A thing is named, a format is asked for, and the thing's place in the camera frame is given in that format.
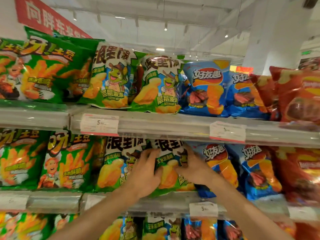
dark ceiling fixture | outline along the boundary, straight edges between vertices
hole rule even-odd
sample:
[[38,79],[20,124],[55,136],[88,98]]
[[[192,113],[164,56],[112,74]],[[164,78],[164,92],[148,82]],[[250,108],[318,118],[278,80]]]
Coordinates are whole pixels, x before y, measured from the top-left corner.
[[307,9],[312,9],[317,4],[317,1],[318,0],[306,0],[303,4],[303,7]]

white ceiling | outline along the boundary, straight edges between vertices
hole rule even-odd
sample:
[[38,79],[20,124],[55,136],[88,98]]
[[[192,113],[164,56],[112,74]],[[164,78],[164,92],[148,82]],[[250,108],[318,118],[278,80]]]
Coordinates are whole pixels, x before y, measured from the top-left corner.
[[[255,0],[42,0],[93,38],[155,52],[213,59],[224,55],[241,64],[249,41]],[[73,20],[75,10],[77,20]],[[302,49],[320,47],[320,4]]]

person's left hand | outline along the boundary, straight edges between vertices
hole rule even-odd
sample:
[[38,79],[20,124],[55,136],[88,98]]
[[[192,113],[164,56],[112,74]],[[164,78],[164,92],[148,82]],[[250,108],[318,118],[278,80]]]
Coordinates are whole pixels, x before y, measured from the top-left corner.
[[160,167],[154,172],[159,152],[160,149],[144,150],[123,185],[137,200],[150,195],[160,184],[163,168]]

price tag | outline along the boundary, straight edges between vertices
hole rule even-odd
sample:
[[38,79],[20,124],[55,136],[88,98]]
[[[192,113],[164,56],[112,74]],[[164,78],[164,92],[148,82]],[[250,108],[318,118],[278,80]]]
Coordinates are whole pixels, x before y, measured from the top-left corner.
[[212,202],[190,203],[190,217],[218,217],[218,205]]
[[27,208],[29,195],[6,193],[0,195],[0,210],[23,211]]
[[290,218],[292,220],[318,221],[317,213],[308,206],[288,206]]
[[119,116],[85,113],[80,122],[82,134],[95,136],[119,136]]
[[210,138],[235,143],[246,142],[246,125],[216,121],[210,124]]
[[102,201],[104,198],[105,196],[102,196],[102,195],[94,195],[94,194],[88,195],[84,210],[86,211],[90,209],[91,207],[93,207],[94,205]]

hand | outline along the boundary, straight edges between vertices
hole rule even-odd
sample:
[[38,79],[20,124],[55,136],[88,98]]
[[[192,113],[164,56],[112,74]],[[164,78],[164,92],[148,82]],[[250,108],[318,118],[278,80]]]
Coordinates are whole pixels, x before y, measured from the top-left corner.
[[150,195],[160,184],[163,168],[154,172],[159,152],[159,149],[144,150],[123,185],[132,191],[131,196],[137,197],[137,200]]
[[208,184],[214,174],[214,170],[212,170],[205,161],[196,155],[192,148],[186,143],[184,143],[184,148],[188,152],[188,166],[176,166],[174,170],[191,183],[203,185]]

